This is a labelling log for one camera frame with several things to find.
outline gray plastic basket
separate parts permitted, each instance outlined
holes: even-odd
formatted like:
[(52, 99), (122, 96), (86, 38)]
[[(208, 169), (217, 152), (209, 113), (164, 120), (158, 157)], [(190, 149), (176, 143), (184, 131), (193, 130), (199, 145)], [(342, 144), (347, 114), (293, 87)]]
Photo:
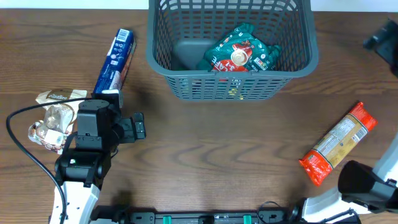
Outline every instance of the gray plastic basket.
[[(278, 44), (273, 71), (195, 70), (205, 51), (247, 22), (253, 36)], [(185, 100), (265, 100), (318, 64), (310, 0), (149, 0), (147, 61)]]

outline teal package in basket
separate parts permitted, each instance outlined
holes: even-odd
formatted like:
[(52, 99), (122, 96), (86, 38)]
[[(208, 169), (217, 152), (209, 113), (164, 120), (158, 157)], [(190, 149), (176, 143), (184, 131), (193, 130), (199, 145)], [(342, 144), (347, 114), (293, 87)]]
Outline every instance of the teal package in basket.
[(273, 70), (282, 48), (268, 46), (253, 37), (254, 26), (243, 23), (211, 46), (198, 63), (198, 70), (246, 72)]

